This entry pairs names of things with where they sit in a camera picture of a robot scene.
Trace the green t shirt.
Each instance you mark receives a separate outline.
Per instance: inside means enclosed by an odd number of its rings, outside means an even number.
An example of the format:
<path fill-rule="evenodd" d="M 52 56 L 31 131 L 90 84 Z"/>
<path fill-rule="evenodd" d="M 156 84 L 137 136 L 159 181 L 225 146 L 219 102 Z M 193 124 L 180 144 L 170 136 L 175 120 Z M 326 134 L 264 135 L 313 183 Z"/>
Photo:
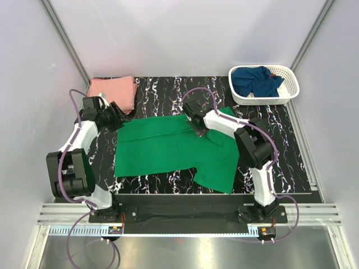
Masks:
<path fill-rule="evenodd" d="M 195 168 L 194 181 L 232 193 L 239 153 L 235 140 L 210 130 L 199 137 L 187 116 L 134 119 L 117 131 L 114 174 L 131 177 Z"/>

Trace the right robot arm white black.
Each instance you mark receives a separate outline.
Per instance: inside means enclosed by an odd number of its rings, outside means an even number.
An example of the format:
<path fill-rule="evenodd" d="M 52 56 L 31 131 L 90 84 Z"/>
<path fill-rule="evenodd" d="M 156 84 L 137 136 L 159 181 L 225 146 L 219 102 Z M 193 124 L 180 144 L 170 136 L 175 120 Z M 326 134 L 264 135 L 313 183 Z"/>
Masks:
<path fill-rule="evenodd" d="M 213 108 L 203 108 L 195 101 L 185 102 L 182 109 L 198 135 L 215 130 L 235 140 L 240 160 L 250 169 L 255 187 L 254 204 L 239 207 L 239 219 L 250 223 L 273 218 L 279 206 L 273 182 L 273 163 L 278 151 L 260 128 L 260 119 L 239 119 Z"/>

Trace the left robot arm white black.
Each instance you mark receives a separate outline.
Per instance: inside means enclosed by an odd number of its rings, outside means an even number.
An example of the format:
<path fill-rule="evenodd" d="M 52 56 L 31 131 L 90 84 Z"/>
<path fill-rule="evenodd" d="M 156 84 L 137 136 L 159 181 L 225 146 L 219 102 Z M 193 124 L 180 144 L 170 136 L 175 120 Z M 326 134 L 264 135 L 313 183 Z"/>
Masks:
<path fill-rule="evenodd" d="M 121 216 L 121 206 L 113 194 L 97 185 L 88 152 L 103 128 L 114 132 L 130 119 L 115 102 L 108 103 L 100 95 L 82 101 L 82 109 L 75 109 L 77 116 L 69 139 L 46 157 L 51 190 L 56 198 L 85 204 L 95 216 L 114 222 Z"/>

